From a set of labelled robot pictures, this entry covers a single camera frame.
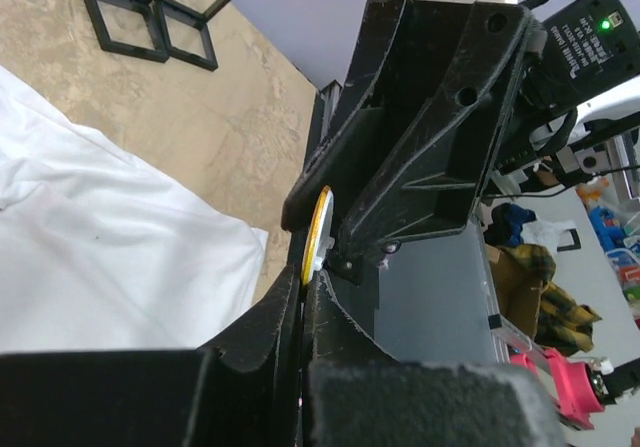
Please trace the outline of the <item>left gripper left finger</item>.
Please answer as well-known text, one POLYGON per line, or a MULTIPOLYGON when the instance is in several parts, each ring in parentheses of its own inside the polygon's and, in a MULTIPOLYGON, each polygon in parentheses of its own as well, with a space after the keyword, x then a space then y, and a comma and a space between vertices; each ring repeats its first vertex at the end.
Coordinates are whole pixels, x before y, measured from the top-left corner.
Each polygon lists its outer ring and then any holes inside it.
POLYGON ((291 446, 300 397, 300 281, 186 350, 5 354, 5 446, 291 446))

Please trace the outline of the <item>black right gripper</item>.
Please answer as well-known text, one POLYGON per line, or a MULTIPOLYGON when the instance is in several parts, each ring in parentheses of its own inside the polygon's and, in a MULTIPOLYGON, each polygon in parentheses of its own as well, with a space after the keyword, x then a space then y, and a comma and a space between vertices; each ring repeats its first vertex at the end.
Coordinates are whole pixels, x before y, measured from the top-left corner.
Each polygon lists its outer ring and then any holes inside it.
POLYGON ((521 192, 542 190, 532 178, 533 165, 553 165, 569 142, 580 95, 577 55, 562 23, 552 18, 542 23, 543 49, 524 75, 529 10, 493 2, 469 5, 443 87, 420 110, 342 224, 333 212, 334 245, 325 267, 339 277, 359 283, 366 267, 402 246, 462 231, 495 161, 487 201, 503 195, 508 176, 520 171, 526 177, 516 183, 521 192))

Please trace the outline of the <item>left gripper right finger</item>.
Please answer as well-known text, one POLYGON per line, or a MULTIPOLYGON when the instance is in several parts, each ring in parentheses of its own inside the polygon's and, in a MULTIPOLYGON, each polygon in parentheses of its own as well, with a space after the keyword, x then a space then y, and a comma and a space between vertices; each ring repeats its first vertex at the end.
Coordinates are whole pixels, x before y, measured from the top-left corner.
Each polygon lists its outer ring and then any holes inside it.
POLYGON ((563 446, 543 385, 504 363, 400 362, 346 312, 328 273, 307 287, 307 446, 563 446))

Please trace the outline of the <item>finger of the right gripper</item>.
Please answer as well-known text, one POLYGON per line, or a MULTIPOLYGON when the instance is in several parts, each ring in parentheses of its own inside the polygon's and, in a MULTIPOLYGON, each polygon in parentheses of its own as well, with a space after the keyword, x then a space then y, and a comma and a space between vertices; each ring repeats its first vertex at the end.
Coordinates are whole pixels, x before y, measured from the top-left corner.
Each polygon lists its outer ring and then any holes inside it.
POLYGON ((281 226, 308 227, 323 187, 342 224, 420 110, 432 101, 458 49, 469 4, 368 0, 326 135, 287 195, 281 226))

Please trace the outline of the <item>yellow pin brooch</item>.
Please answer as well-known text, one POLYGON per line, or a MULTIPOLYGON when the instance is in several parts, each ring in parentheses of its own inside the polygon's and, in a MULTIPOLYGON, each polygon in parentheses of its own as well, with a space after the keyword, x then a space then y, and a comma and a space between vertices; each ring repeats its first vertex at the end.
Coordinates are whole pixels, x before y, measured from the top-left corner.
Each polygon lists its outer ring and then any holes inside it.
POLYGON ((317 199, 306 237, 300 276, 303 287, 322 269, 327 253, 334 245, 331 237, 333 212, 334 194, 329 186, 325 186, 317 199))

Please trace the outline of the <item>white shirt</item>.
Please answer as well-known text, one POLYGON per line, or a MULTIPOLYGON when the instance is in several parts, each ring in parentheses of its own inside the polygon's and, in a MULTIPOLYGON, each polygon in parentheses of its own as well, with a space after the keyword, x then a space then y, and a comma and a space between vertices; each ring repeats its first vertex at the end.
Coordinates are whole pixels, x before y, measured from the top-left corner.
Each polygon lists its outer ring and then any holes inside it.
POLYGON ((1 349, 193 348, 251 306, 268 235, 1 74, 1 349))

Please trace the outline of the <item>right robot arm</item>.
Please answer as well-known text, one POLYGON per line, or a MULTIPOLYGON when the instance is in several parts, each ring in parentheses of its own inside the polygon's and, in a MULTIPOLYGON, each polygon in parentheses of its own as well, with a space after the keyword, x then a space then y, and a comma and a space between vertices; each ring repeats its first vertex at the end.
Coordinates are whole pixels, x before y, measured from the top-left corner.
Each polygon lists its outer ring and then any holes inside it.
POLYGON ((281 225, 300 281, 359 283, 461 232, 486 187, 569 143, 579 109, 639 73, 620 0, 368 0, 351 64, 281 225))

